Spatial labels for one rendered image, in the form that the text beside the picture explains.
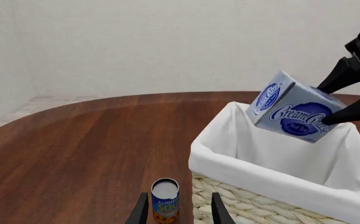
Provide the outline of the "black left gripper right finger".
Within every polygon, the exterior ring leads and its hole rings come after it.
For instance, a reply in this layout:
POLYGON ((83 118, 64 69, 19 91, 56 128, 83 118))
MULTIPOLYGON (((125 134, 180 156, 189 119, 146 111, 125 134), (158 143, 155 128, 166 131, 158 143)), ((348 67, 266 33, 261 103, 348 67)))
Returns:
POLYGON ((217 192, 212 194, 212 217, 214 224, 235 224, 217 192))

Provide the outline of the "woven pale wicker basket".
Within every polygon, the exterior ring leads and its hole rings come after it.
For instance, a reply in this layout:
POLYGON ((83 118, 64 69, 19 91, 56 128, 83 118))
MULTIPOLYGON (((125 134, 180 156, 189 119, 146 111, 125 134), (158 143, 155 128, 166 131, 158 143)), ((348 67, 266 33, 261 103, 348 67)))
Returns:
POLYGON ((194 224, 213 224, 213 193, 236 224, 348 224, 192 173, 194 224))

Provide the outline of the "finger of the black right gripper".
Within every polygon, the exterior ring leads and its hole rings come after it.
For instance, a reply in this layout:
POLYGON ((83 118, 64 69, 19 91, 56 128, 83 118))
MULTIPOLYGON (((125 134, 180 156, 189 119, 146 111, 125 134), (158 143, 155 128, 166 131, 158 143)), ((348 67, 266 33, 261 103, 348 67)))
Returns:
POLYGON ((350 58, 342 57, 327 78, 318 85, 317 89, 324 93, 332 94, 359 82, 359 60, 355 56, 350 58))
POLYGON ((351 123, 353 121, 360 121, 360 99, 322 119, 322 123, 326 125, 351 123))

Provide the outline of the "white cloth basket liner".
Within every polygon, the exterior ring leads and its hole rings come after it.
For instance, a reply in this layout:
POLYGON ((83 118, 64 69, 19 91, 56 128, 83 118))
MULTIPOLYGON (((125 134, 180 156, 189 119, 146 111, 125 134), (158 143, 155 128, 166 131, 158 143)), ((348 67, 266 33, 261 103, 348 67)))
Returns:
POLYGON ((227 104, 191 145, 189 169, 348 224, 360 224, 360 134, 340 124, 316 143, 266 131, 227 104))

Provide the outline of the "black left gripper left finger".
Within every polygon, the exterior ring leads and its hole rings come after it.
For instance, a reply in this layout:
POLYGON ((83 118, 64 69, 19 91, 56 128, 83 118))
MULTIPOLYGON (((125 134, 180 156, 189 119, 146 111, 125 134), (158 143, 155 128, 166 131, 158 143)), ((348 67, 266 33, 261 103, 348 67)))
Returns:
POLYGON ((140 194, 139 199, 125 224, 147 224, 148 210, 148 194, 143 192, 140 194))

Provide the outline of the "blue alphabet soup tin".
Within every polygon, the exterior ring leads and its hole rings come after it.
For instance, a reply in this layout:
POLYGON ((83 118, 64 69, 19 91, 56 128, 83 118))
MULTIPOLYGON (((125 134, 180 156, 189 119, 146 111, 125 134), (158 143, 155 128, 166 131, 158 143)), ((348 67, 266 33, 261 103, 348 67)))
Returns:
POLYGON ((179 184, 174 179, 156 180, 151 186, 153 217, 159 224, 173 224, 179 218, 179 184))

